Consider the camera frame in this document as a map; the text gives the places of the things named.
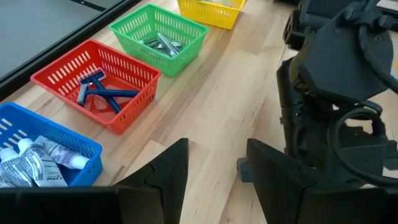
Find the tube cap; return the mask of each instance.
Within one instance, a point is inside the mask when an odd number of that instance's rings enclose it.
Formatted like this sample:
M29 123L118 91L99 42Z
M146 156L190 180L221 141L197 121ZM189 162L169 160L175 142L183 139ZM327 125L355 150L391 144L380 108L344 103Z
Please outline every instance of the tube cap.
M21 139L18 142L18 148L19 148L19 154L22 154L25 152L25 150L33 144L33 141L31 139Z
M18 153L11 148L5 148L0 150L0 159L2 161L7 161L16 157L18 157Z
M75 157L73 157L72 161L70 161L70 164L73 168L82 170L89 160L90 159L85 156L76 155Z

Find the blue basket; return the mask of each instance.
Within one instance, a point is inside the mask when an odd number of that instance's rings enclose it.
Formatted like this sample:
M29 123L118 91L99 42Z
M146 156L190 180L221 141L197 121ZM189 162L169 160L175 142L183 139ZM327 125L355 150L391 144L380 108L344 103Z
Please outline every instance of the blue basket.
M69 187L84 187L94 184L102 172L100 157L102 147L100 144L15 103L0 105L1 147L13 147L19 152L18 140L30 138L34 141L39 135L90 158L83 170L72 170L59 166Z

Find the white tube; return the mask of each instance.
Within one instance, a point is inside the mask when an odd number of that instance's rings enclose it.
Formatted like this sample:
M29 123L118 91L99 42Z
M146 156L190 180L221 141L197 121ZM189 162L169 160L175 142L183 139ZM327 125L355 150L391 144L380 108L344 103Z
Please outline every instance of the white tube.
M16 187L16 186L12 184L10 178L8 177L4 169L0 166L0 189L8 187Z
M25 170L39 187L68 187L58 165L44 152L42 146L30 139L21 139L18 148Z
M82 156L80 153L69 150L65 146L44 136L39 136L35 140L35 143L43 146L44 151L50 155L54 162L69 169L82 170L90 160L89 158Z
M27 175L18 153L5 148L0 150L1 167L4 169L11 182L18 187L33 187L33 180Z

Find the wood grain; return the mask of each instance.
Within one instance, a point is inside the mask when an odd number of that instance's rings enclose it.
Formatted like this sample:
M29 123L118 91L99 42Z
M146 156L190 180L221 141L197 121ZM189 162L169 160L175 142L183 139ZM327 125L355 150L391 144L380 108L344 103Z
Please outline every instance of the wood grain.
M175 0L143 0L130 12L148 2L179 13ZM189 138L181 223L266 223L254 187L236 178L235 162L245 155L247 138L284 147L275 72L295 55L282 40L291 10L270 0L248 0L233 30L209 27L200 55L177 77L161 76L154 102L120 136L32 83L4 101L99 142L104 172L96 185L121 180L176 140ZM123 51L108 28L93 38ZM398 35L392 38L398 41ZM374 100L384 107L389 137L397 139L398 97L387 91Z

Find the gray surface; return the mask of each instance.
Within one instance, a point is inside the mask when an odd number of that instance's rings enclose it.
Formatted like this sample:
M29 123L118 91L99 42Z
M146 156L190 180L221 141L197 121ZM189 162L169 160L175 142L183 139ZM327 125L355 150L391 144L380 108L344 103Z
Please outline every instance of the gray surface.
M99 13L69 0L0 0L0 77Z
M119 2L120 0L86 0L86 1L88 1L90 3L93 3L93 4L96 4L97 6L108 8L110 6L113 6L114 4Z

